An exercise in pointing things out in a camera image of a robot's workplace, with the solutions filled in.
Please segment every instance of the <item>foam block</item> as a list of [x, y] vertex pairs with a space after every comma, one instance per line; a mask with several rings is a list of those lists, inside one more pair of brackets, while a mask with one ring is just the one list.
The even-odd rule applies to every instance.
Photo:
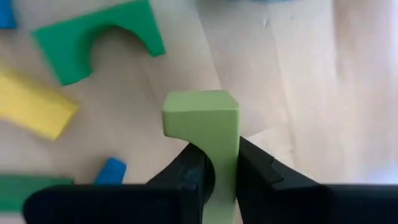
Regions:
[[122, 184], [126, 164], [116, 158], [110, 158], [101, 169], [94, 184]]
[[216, 182], [203, 223], [235, 223], [238, 103], [223, 90], [170, 93], [163, 107], [163, 129], [166, 136], [198, 146], [213, 163]]
[[76, 113], [78, 106], [51, 88], [0, 68], [0, 118], [56, 139]]
[[148, 0], [110, 7], [41, 28], [32, 35], [53, 66], [61, 84], [67, 85], [90, 75], [92, 45], [99, 35], [112, 27], [122, 27], [135, 33], [153, 57], [165, 53]]
[[0, 175], [0, 212], [21, 212], [25, 199], [38, 190], [72, 184], [73, 179], [29, 175]]
[[0, 0], [0, 29], [14, 29], [17, 23], [14, 19], [11, 0]]

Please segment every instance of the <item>dark green foam block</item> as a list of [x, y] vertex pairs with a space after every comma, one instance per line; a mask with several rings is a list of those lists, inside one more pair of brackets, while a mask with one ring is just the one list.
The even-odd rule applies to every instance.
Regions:
[[238, 103], [223, 90], [175, 92], [167, 96], [162, 113], [166, 136], [198, 146], [213, 163], [216, 182], [203, 223], [235, 223]]
[[53, 185], [63, 184], [73, 184], [73, 179], [30, 175], [0, 175], [0, 212], [21, 212], [25, 199], [31, 194]]
[[67, 85], [90, 75], [93, 43], [112, 27], [136, 34], [153, 57], [166, 53], [148, 0], [120, 4], [43, 27], [35, 30], [32, 36], [41, 46], [61, 84]]

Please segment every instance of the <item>green arch block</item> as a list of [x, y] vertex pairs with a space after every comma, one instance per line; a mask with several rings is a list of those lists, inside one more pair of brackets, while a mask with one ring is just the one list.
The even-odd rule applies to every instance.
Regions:
[[163, 40], [148, 0], [138, 0], [69, 21], [40, 28], [32, 33], [62, 85], [90, 75], [93, 42], [111, 27], [135, 33], [153, 57], [165, 53]]
[[235, 223], [238, 103], [223, 90], [170, 93], [163, 107], [163, 129], [166, 136], [198, 146], [213, 163], [216, 183], [205, 205], [203, 223]]

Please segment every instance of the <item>yellow foam block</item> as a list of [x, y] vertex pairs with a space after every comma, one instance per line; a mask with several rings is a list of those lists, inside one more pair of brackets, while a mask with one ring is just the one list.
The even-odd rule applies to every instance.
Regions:
[[49, 139], [65, 129], [78, 105], [52, 88], [0, 68], [0, 116]]

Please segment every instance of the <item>wooden surface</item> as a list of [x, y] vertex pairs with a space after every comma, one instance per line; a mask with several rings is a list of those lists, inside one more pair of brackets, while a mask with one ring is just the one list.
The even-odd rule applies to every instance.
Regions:
[[[29, 32], [119, 2], [16, 0], [20, 28], [0, 31], [0, 59], [58, 86]], [[145, 182], [185, 144], [163, 137], [167, 92], [224, 88], [241, 105], [242, 134], [288, 166], [320, 182], [398, 183], [397, 1], [151, 4], [167, 55], [105, 33], [94, 74], [62, 88], [81, 110], [58, 141], [0, 121], [1, 172], [89, 183], [117, 156], [125, 182]]]

